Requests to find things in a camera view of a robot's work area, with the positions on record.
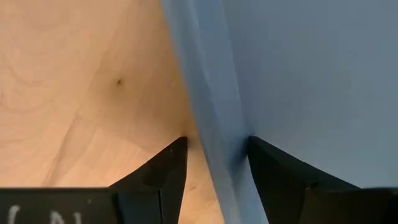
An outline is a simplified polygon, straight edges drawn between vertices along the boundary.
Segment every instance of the plywood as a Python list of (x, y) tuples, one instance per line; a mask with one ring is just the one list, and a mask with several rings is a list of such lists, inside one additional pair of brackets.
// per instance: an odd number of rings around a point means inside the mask
[(192, 138), (180, 223), (223, 223), (159, 0), (0, 1), (0, 186), (107, 186)]

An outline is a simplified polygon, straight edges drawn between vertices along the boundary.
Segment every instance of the wood grain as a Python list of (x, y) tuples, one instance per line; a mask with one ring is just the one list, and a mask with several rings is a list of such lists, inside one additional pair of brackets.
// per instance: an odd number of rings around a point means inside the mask
[(180, 223), (223, 223), (159, 0), (0, 1), (0, 186), (107, 186), (185, 134)]

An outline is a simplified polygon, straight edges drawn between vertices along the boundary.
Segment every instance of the wooden surface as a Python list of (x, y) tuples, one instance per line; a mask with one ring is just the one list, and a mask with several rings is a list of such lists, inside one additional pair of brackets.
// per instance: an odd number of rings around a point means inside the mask
[(180, 223), (223, 223), (159, 0), (0, 1), (0, 186), (107, 186), (186, 134)]

